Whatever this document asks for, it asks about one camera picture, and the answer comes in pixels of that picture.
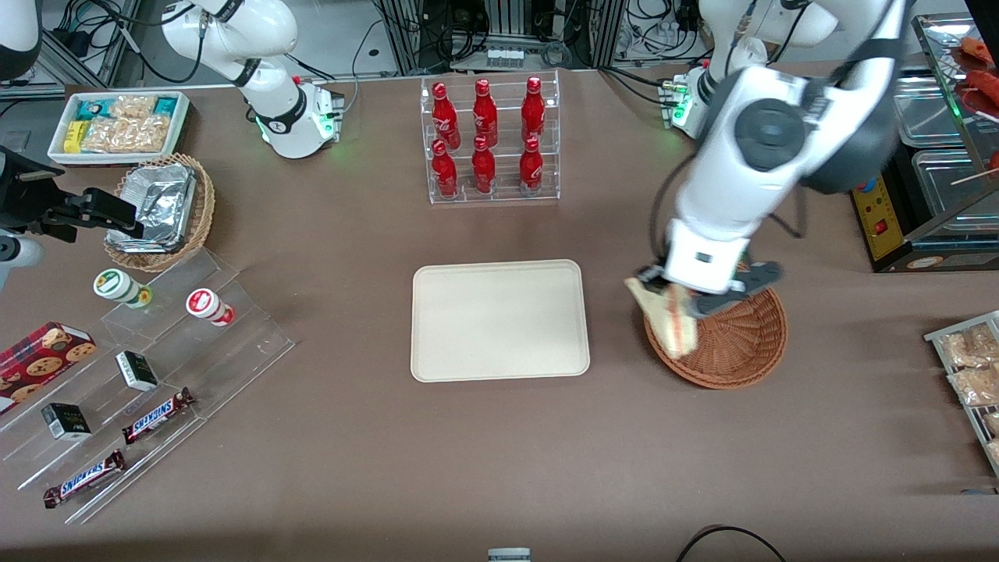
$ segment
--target round wicker basket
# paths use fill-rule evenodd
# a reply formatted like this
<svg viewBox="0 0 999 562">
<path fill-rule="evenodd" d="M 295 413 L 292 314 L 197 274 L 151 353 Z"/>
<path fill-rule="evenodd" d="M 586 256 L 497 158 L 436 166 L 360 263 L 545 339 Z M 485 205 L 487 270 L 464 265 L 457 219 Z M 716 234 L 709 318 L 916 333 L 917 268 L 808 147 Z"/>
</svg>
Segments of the round wicker basket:
<svg viewBox="0 0 999 562">
<path fill-rule="evenodd" d="M 159 273 L 178 262 L 193 250 L 205 245 L 208 231 L 212 228 L 212 213 L 215 212 L 215 187 L 212 178 L 208 177 L 205 168 L 194 158 L 185 154 L 171 154 L 144 162 L 141 167 L 166 166 L 168 164 L 184 164 L 198 174 L 198 183 L 194 190 L 194 201 L 191 203 L 191 218 L 188 219 L 184 246 L 172 254 L 126 254 L 119 252 L 107 242 L 104 250 L 114 262 L 122 267 L 139 269 L 148 273 Z M 118 182 L 115 195 L 121 195 L 125 187 L 125 178 Z"/>
<path fill-rule="evenodd" d="M 755 384 L 780 363 L 787 343 L 787 318 L 773 289 L 697 321 L 697 349 L 670 359 L 645 318 L 645 334 L 656 355 L 677 375 L 707 388 Z"/>
</svg>

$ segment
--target brown table surface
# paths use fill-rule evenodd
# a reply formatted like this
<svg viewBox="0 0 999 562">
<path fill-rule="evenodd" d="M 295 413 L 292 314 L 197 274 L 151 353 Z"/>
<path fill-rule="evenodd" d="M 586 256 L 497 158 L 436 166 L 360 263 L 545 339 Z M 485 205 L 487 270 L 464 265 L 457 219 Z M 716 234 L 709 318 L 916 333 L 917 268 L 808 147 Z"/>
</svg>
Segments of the brown table surface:
<svg viewBox="0 0 999 562">
<path fill-rule="evenodd" d="M 999 559 L 999 497 L 958 495 L 995 480 L 922 341 L 999 309 L 999 275 L 873 275 L 848 197 L 809 193 L 806 239 L 770 222 L 753 238 L 786 269 L 783 362 L 748 389 L 695 387 L 652 354 L 621 282 L 649 259 L 652 194 L 690 142 L 605 77 L 560 76 L 562 198 L 546 207 L 432 208 L 417 79 L 364 83 L 343 141 L 301 161 L 261 142 L 235 89 L 189 90 L 188 152 L 218 192 L 208 246 L 301 343 L 85 525 L 0 476 L 0 559 L 469 561 L 528 546 L 538 562 L 672 560 L 717 523 L 789 560 Z M 45 261 L 11 274 L 0 346 L 109 310 L 90 290 L 111 265 L 101 236 L 43 240 Z M 417 269 L 553 258 L 582 269 L 588 372 L 411 376 Z M 688 558 L 716 559 L 769 558 L 740 536 Z"/>
</svg>

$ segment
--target acrylic display stand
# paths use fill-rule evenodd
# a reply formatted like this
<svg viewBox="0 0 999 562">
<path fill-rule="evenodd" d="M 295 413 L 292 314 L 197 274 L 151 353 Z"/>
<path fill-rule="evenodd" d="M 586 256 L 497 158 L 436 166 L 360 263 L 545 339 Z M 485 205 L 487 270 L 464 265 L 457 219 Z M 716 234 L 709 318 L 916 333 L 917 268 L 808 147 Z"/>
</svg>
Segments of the acrylic display stand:
<svg viewBox="0 0 999 562">
<path fill-rule="evenodd" d="M 538 151 L 544 161 L 541 168 L 541 188 L 536 196 L 525 197 L 520 193 L 520 155 L 523 154 L 523 139 L 520 136 L 520 105 L 527 90 L 527 78 L 541 79 L 541 97 L 544 99 L 544 132 L 541 134 Z M 424 157 L 427 160 L 427 184 L 432 204 L 490 203 L 496 201 L 536 201 L 558 199 L 560 179 L 558 154 L 559 140 L 558 74 L 556 72 L 511 72 L 484 75 L 490 81 L 490 90 L 496 100 L 499 113 L 499 143 L 493 147 L 497 161 L 497 185 L 492 195 L 483 195 L 476 189 L 472 170 L 472 154 L 475 152 L 473 140 L 476 126 L 472 108 L 476 103 L 475 82 L 468 76 L 439 76 L 424 78 L 421 84 L 420 117 L 424 128 Z M 462 134 L 462 145 L 451 153 L 458 166 L 458 197 L 444 199 L 434 181 L 431 160 L 434 153 L 431 143 L 437 138 L 434 129 L 434 96 L 431 86 L 443 82 L 448 87 L 448 97 L 458 111 L 458 130 Z"/>
<path fill-rule="evenodd" d="M 2 418 L 4 484 L 38 498 L 121 449 L 128 470 L 78 492 L 51 510 L 67 524 L 83 523 L 205 424 L 222 406 L 294 347 L 281 327 L 236 281 L 237 272 L 206 249 L 193 252 L 149 283 L 153 302 L 139 310 L 119 305 L 88 329 L 98 351 Z M 228 326 L 187 313 L 185 299 L 207 287 L 236 311 Z M 125 385 L 115 355 L 146 356 L 160 381 L 153 392 Z M 152 433 L 125 445 L 122 428 L 188 387 L 197 402 Z M 93 434 L 84 441 L 53 439 L 40 410 L 49 402 L 76 404 Z"/>
<path fill-rule="evenodd" d="M 999 311 L 990 312 L 989 314 L 984 314 L 982 316 L 972 318 L 971 320 L 966 320 L 959 324 L 954 324 L 953 326 L 948 326 L 942 330 L 937 330 L 923 336 L 923 339 L 933 344 L 933 348 L 940 357 L 940 362 L 943 363 L 943 368 L 947 371 L 947 381 L 951 384 L 953 384 L 954 373 L 959 371 L 961 367 L 955 366 L 951 363 L 948 355 L 944 353 L 943 346 L 940 343 L 942 338 L 948 334 L 962 332 L 982 323 L 989 327 L 989 330 L 992 332 L 992 336 L 996 338 L 996 341 L 999 341 Z M 989 431 L 989 428 L 985 424 L 984 420 L 985 416 L 999 410 L 999 406 L 968 406 L 962 402 L 961 407 L 968 415 L 968 419 L 971 421 L 971 427 L 974 428 L 975 435 L 978 437 L 978 442 L 981 443 L 983 449 L 986 443 L 992 439 L 999 438 L 999 436 L 993 435 L 992 432 Z M 985 456 L 988 458 L 989 464 L 992 465 L 992 472 L 997 478 L 999 478 L 999 462 L 992 458 L 992 456 L 988 454 L 988 451 L 985 451 Z"/>
</svg>

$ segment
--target coca-cola bottle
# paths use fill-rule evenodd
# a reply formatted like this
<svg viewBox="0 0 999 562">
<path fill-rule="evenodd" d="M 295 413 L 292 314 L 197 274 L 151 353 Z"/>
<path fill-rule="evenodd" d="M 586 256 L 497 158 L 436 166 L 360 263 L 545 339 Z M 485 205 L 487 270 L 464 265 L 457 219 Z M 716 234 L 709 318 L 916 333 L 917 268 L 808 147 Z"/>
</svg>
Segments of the coca-cola bottle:
<svg viewBox="0 0 999 562">
<path fill-rule="evenodd" d="M 520 106 L 520 120 L 523 142 L 530 137 L 540 138 L 544 132 L 544 100 L 541 99 L 541 79 L 536 76 L 527 78 L 527 95 Z"/>
<path fill-rule="evenodd" d="M 497 161 L 490 151 L 486 135 L 476 135 L 476 153 L 472 155 L 472 169 L 476 172 L 476 189 L 490 195 L 497 184 Z"/>
<path fill-rule="evenodd" d="M 497 102 L 490 94 L 490 81 L 476 80 L 476 105 L 472 108 L 476 119 L 476 134 L 486 135 L 490 148 L 500 142 L 500 122 L 497 117 Z"/>
<path fill-rule="evenodd" d="M 537 152 L 537 137 L 530 137 L 523 143 L 520 155 L 520 193 L 533 197 L 541 190 L 541 166 L 544 162 Z"/>
<path fill-rule="evenodd" d="M 441 197 L 445 199 L 458 197 L 458 168 L 455 167 L 455 160 L 448 154 L 448 146 L 443 140 L 434 139 L 431 149 L 434 151 L 431 167 L 434 168 L 434 180 L 438 184 Z"/>
<path fill-rule="evenodd" d="M 458 112 L 448 99 L 448 88 L 437 82 L 431 91 L 434 93 L 434 128 L 447 143 L 448 150 L 458 150 L 462 146 L 462 134 L 458 132 Z"/>
</svg>

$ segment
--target aluminum foil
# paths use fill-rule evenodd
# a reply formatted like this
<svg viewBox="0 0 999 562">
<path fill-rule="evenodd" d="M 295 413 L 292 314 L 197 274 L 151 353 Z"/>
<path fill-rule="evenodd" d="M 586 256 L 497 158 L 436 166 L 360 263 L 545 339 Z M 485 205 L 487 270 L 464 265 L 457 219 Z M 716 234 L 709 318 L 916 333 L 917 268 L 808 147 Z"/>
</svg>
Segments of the aluminum foil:
<svg viewBox="0 0 999 562">
<path fill-rule="evenodd" d="M 126 253 L 172 253 L 184 246 L 198 176 L 183 164 L 144 167 L 125 178 L 121 198 L 136 207 L 145 231 L 140 239 L 109 231 L 105 240 Z"/>
</svg>

